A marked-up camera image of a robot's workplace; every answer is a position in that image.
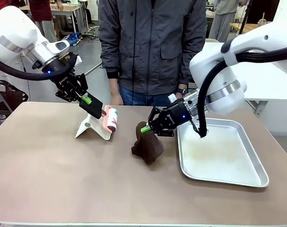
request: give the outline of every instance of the tray rim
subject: tray rim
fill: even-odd
[[[260,163],[261,165],[261,168],[264,172],[264,174],[266,175],[267,177],[267,182],[263,185],[253,185],[253,184],[245,184],[245,183],[233,183],[233,182],[230,182],[230,181],[220,181],[220,180],[212,180],[212,179],[206,179],[206,178],[200,178],[200,177],[193,177],[193,176],[190,176],[188,173],[185,172],[184,168],[182,167],[182,152],[181,152],[181,142],[180,142],[180,126],[177,127],[177,141],[178,141],[178,153],[179,153],[179,166],[181,168],[181,171],[182,173],[188,177],[189,179],[191,180],[199,180],[199,181],[207,181],[207,182],[217,182],[217,183],[226,183],[226,184],[233,184],[233,185],[241,185],[241,186],[247,186],[247,187],[253,187],[253,188],[266,188],[268,185],[269,185],[269,176],[265,170],[265,168],[263,167],[253,145],[251,144],[251,141],[250,141],[250,138],[248,137],[246,131],[244,130],[243,126],[237,122],[237,121],[234,121],[234,120],[229,120],[229,119],[220,119],[220,118],[206,118],[206,121],[210,119],[210,120],[220,120],[220,121],[228,121],[228,122],[233,122],[233,123],[236,123],[238,124],[241,129],[243,130],[243,132],[245,133],[245,135],[247,136],[248,138],[248,141],[249,141],[249,144],[250,146],[253,148],[253,151],[254,151],[254,155],[255,157],[257,158],[258,162]]]

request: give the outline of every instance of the black curtain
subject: black curtain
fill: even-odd
[[[265,13],[267,21],[273,21],[279,0],[252,0],[252,6],[248,15],[247,24],[257,24]]]

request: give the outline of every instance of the silver baking tray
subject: silver baking tray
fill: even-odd
[[[207,118],[206,123],[209,131],[202,139],[190,122],[177,128],[184,175],[194,180],[267,187],[268,175],[243,127],[235,121],[214,118]]]

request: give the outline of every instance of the gray sweatpants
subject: gray sweatpants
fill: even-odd
[[[227,41],[229,32],[230,32],[230,23],[234,21],[236,13],[227,13],[222,15],[215,15],[215,18],[212,23],[210,30],[210,39],[216,39],[221,43]]]
[[[35,24],[49,42],[57,42],[53,21],[35,21]]]

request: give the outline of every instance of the blue jeans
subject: blue jeans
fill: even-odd
[[[145,94],[132,92],[131,90],[128,90],[121,86],[119,86],[119,93],[124,101],[124,105],[146,105],[146,106],[164,106],[164,107],[170,105],[168,96],[171,95],[171,93],[148,96]]]

